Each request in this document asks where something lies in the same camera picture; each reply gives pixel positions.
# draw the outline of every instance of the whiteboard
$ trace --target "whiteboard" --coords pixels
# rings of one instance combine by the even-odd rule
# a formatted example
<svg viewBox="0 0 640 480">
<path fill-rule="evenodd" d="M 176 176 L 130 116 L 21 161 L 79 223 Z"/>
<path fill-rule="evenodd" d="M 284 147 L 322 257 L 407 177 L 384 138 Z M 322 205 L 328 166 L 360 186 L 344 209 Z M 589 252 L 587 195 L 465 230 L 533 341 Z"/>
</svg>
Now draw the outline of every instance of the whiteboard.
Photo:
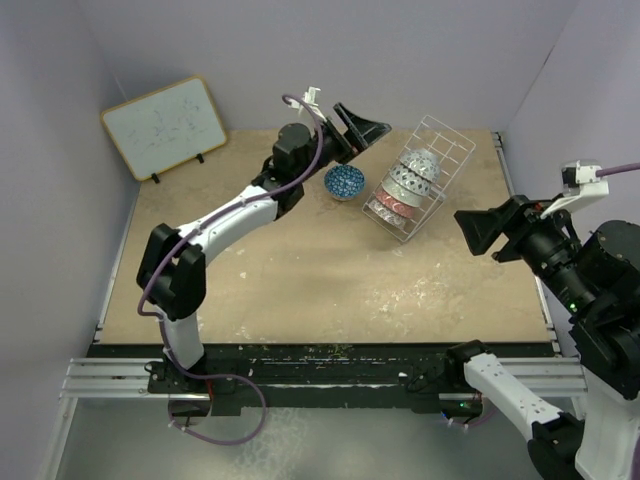
<svg viewBox="0 0 640 480">
<path fill-rule="evenodd" d="M 137 180 L 147 180 L 227 141 L 202 78 L 187 78 L 102 112 Z"/>
</svg>

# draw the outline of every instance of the wooden tabletop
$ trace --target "wooden tabletop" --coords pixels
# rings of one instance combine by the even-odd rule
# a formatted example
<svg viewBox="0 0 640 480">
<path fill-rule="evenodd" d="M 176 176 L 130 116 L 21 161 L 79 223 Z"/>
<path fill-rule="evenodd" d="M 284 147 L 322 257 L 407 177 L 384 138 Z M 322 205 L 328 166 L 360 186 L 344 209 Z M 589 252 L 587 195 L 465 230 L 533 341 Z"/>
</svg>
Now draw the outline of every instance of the wooden tabletop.
<svg viewBox="0 0 640 480">
<path fill-rule="evenodd" d="M 144 182 L 107 310 L 102 343 L 160 343 L 153 320 L 136 314 L 135 283 L 149 233 L 179 226 L 235 197 L 260 171 L 275 130 L 236 131 L 227 145 Z M 410 132 L 393 131 L 352 162 L 365 192 L 337 202 L 322 173 L 305 183 L 290 213 L 222 253 L 207 272 L 198 311 L 205 343 L 548 341 L 530 270 L 473 257 L 453 219 L 459 209 L 495 207 L 508 198 L 487 130 L 465 131 L 477 144 L 447 202 L 402 245 L 362 212 Z"/>
</svg>

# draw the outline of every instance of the white wall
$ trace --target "white wall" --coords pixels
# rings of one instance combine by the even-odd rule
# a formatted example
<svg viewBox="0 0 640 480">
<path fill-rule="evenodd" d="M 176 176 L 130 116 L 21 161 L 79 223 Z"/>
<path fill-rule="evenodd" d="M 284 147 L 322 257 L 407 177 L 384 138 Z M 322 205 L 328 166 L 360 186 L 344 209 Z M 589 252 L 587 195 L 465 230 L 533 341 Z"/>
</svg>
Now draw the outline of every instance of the white wall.
<svg viewBox="0 0 640 480">
<path fill-rule="evenodd" d="M 503 129 L 577 0 L 79 0 L 129 97 L 205 76 L 229 128 L 308 85 L 364 116 Z"/>
<path fill-rule="evenodd" d="M 99 122 L 123 101 L 73 0 L 0 2 L 0 478 L 31 479 L 91 340 L 136 183 Z"/>
<path fill-rule="evenodd" d="M 557 194 L 565 161 L 639 161 L 639 112 L 640 2 L 581 0 L 506 131 L 516 190 Z M 582 238 L 608 219 L 640 222 L 639 181 L 640 173 L 610 177 L 609 197 L 574 217 Z M 568 317 L 557 302 L 551 308 L 554 319 Z M 566 335 L 561 340 L 573 344 Z"/>
</svg>

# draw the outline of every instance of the dish rack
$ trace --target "dish rack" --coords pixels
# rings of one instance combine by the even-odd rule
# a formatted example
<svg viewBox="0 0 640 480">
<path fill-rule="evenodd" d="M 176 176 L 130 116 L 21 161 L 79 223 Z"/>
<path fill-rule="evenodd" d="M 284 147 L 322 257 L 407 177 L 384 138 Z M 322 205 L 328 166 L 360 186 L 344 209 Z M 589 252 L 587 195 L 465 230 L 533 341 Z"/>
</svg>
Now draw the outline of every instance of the dish rack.
<svg viewBox="0 0 640 480">
<path fill-rule="evenodd" d="M 385 177 L 367 198 L 362 206 L 362 211 L 402 243 L 407 242 L 445 202 L 453 180 L 463 170 L 475 148 L 476 144 L 457 130 L 429 115 L 425 116 L 402 147 L 396 161 Z M 383 189 L 382 182 L 389 181 L 391 170 L 400 165 L 400 158 L 404 153 L 419 149 L 426 149 L 431 154 L 437 155 L 440 164 L 440 176 L 437 181 L 430 184 L 431 188 L 428 194 L 422 197 L 420 205 L 414 208 L 411 218 L 404 218 L 404 222 L 396 222 L 398 225 L 392 225 L 389 220 L 384 220 L 382 216 L 385 216 L 385 213 L 393 216 L 393 211 L 385 208 L 388 212 L 380 212 L 383 214 L 382 216 L 376 213 L 376 210 L 380 211 L 381 208 L 381 204 L 376 198 L 376 192 L 382 190 L 385 194 L 390 193 Z"/>
</svg>

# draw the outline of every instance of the blue bowl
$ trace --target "blue bowl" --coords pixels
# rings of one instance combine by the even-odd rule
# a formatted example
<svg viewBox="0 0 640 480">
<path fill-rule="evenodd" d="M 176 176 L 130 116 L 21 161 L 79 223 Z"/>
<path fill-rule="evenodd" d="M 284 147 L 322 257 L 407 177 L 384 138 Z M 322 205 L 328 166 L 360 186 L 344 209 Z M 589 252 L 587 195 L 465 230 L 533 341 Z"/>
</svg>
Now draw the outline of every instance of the blue bowl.
<svg viewBox="0 0 640 480">
<path fill-rule="evenodd" d="M 351 200 L 364 190 L 364 174 L 351 165 L 338 165 L 326 173 L 324 186 L 336 200 Z"/>
</svg>

